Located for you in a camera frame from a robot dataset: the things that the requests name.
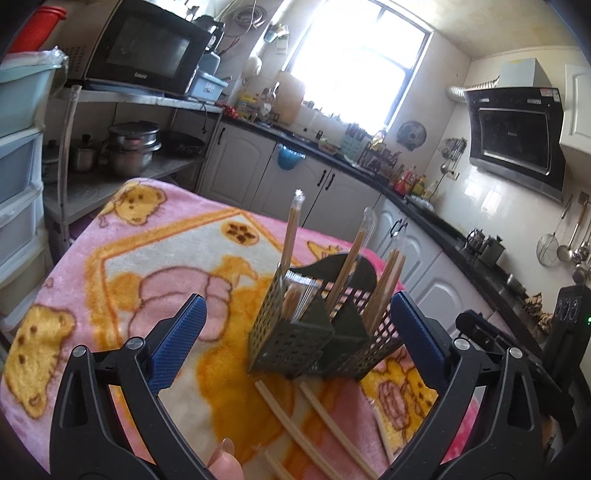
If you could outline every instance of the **fingernail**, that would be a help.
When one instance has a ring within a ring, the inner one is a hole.
[[[212,456],[209,459],[209,463],[207,464],[207,466],[210,467],[218,458],[220,458],[222,452],[234,455],[234,451],[234,442],[228,438],[223,439],[212,453]]]

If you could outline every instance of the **strainer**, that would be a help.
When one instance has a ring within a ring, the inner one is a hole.
[[[538,257],[538,262],[540,262],[540,265],[550,267],[556,263],[556,260],[558,260],[558,256],[556,255],[556,251],[558,250],[556,232],[558,231],[558,227],[562,223],[562,220],[564,220],[564,217],[566,217],[566,214],[569,212],[572,203],[573,196],[571,195],[568,202],[566,202],[566,206],[564,207],[562,215],[560,216],[560,220],[558,220],[558,223],[556,224],[554,233],[547,233],[538,240],[535,254]]]

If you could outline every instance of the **window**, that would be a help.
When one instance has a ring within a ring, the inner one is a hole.
[[[388,125],[428,33],[374,0],[327,0],[288,70],[306,84],[305,100],[370,134]]]

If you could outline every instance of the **pink blanket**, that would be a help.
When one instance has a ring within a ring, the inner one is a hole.
[[[145,336],[195,292],[207,300],[206,325],[173,386],[160,392],[195,452],[208,459],[220,440],[230,437],[247,479],[273,478],[258,454],[261,446],[298,480],[324,478],[258,394],[254,382],[263,378],[341,476],[364,479],[292,382],[246,373],[246,337],[280,259],[284,235],[284,222],[159,181],[127,182],[57,264],[9,354],[0,406],[35,458],[50,469],[51,418],[72,348],[81,343],[92,351],[119,348],[130,336]],[[299,229],[293,264],[311,264],[349,247]],[[383,262],[373,252],[365,255],[379,274]],[[408,443],[436,399],[404,348],[360,384],[340,378],[309,384],[379,474],[388,462],[369,399],[379,406],[395,452]],[[135,453],[150,459],[121,392],[112,392]],[[472,406],[448,458],[465,443],[475,412]]]

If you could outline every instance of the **black countertop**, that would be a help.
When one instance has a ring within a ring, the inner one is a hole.
[[[462,248],[463,242],[448,235],[433,222],[430,222],[420,208],[407,203],[404,197],[389,189],[383,181],[379,181],[370,173],[355,168],[337,156],[328,155],[319,150],[317,144],[313,142],[294,138],[279,129],[269,128],[258,123],[253,124],[241,119],[228,118],[225,118],[224,121],[280,142],[288,148],[312,155],[328,166],[351,175],[383,194],[441,247],[443,252],[474,285],[491,308],[501,315],[517,340],[532,353],[541,354],[540,344],[545,341],[545,336],[536,322],[523,311],[519,300],[512,297],[504,289],[502,282],[490,268]]]

